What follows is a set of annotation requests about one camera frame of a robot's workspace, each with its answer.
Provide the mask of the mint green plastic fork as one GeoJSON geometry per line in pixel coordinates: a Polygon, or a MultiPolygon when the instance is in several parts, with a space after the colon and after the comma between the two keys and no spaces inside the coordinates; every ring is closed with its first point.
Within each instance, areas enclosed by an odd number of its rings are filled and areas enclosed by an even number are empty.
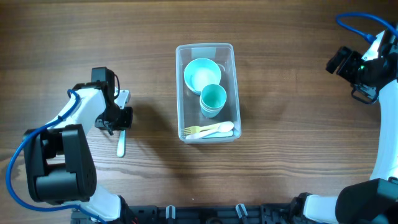
{"type": "Polygon", "coordinates": [[[125,150],[126,150],[126,132],[125,130],[123,130],[120,131],[116,155],[118,157],[123,157],[125,155],[125,150]]]}

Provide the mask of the yellow plastic fork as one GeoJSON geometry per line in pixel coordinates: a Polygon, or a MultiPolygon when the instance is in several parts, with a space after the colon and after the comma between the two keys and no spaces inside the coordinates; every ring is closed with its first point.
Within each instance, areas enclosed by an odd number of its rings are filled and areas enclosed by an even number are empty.
{"type": "Polygon", "coordinates": [[[218,127],[218,124],[212,124],[212,125],[208,125],[208,126],[190,126],[190,127],[183,129],[183,135],[187,136],[187,135],[191,135],[191,134],[196,134],[201,131],[206,131],[206,130],[214,129],[217,127],[218,127]]]}

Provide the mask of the blue plastic cup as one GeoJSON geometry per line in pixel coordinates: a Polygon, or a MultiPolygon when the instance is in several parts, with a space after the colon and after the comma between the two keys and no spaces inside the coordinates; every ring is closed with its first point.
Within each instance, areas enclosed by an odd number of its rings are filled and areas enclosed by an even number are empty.
{"type": "Polygon", "coordinates": [[[214,118],[215,116],[217,116],[220,113],[220,111],[208,111],[208,110],[201,109],[201,113],[206,118],[214,118]]]}

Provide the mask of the green plastic bowl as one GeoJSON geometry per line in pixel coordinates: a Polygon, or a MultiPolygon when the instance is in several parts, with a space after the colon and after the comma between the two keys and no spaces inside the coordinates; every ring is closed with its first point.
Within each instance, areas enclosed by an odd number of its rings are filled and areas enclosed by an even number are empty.
{"type": "Polygon", "coordinates": [[[220,84],[221,69],[208,58],[197,58],[185,67],[183,79],[188,89],[202,91],[207,85],[220,84]]]}

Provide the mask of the green plastic cup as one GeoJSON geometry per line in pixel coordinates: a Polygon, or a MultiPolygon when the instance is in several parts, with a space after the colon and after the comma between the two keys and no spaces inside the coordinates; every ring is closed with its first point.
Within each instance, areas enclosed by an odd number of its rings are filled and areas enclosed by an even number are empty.
{"type": "Polygon", "coordinates": [[[205,107],[215,110],[224,106],[227,93],[221,85],[210,84],[202,89],[200,99],[205,107]]]}

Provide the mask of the light blue plastic fork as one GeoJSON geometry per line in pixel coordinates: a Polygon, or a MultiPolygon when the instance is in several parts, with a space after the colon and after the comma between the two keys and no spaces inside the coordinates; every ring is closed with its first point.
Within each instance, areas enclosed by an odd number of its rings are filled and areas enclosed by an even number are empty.
{"type": "Polygon", "coordinates": [[[213,133],[208,136],[205,136],[205,138],[227,138],[231,137],[234,134],[233,130],[230,130],[226,133],[213,133]]]}

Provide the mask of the cream plastic spoon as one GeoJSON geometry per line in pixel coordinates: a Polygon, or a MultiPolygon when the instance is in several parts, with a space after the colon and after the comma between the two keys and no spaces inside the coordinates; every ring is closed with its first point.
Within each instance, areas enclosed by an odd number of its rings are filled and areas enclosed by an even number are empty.
{"type": "Polygon", "coordinates": [[[202,139],[205,136],[208,136],[213,133],[226,133],[234,128],[234,123],[231,121],[224,121],[224,122],[217,123],[217,124],[218,124],[217,128],[206,130],[206,131],[201,131],[196,134],[187,135],[187,136],[185,136],[185,139],[188,139],[188,140],[202,139]]]}

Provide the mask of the blue plastic bowl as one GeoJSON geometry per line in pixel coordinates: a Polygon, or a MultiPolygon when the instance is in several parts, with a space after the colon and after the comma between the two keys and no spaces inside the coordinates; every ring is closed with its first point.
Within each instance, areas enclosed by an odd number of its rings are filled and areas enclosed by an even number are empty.
{"type": "Polygon", "coordinates": [[[192,93],[194,93],[194,94],[198,95],[198,96],[200,96],[200,95],[201,95],[201,91],[197,91],[197,90],[191,90],[191,89],[190,89],[190,91],[191,91],[192,93]]]}

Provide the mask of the pink plastic cup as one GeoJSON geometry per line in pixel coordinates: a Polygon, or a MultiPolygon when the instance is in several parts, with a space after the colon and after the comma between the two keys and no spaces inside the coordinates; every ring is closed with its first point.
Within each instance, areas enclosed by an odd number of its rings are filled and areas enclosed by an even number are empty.
{"type": "Polygon", "coordinates": [[[200,107],[202,110],[208,111],[210,113],[215,113],[215,112],[219,113],[223,109],[224,106],[221,106],[219,108],[210,108],[210,107],[207,107],[207,106],[201,104],[200,107]]]}

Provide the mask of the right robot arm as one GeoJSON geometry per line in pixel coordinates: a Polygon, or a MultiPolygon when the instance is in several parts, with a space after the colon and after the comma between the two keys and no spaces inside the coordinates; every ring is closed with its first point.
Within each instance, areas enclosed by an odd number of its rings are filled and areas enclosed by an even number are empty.
{"type": "Polygon", "coordinates": [[[333,196],[369,178],[377,157],[381,112],[348,95],[348,85],[323,66],[341,45],[365,55],[371,49],[331,29],[299,27],[287,37],[287,67],[294,84],[280,97],[276,122],[265,131],[275,152],[274,178],[249,185],[234,177],[218,192],[235,201],[284,202],[299,193],[333,196]]]}

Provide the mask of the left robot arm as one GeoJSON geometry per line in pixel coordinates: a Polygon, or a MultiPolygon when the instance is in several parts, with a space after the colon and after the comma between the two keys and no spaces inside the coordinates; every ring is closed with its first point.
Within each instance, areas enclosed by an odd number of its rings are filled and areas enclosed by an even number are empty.
{"type": "Polygon", "coordinates": [[[131,127],[130,94],[121,90],[117,75],[106,67],[93,68],[91,80],[68,91],[61,112],[42,129],[24,134],[27,185],[35,202],[51,208],[76,205],[106,223],[137,223],[126,201],[97,183],[96,168],[86,135],[92,127],[123,132],[131,127]]]}

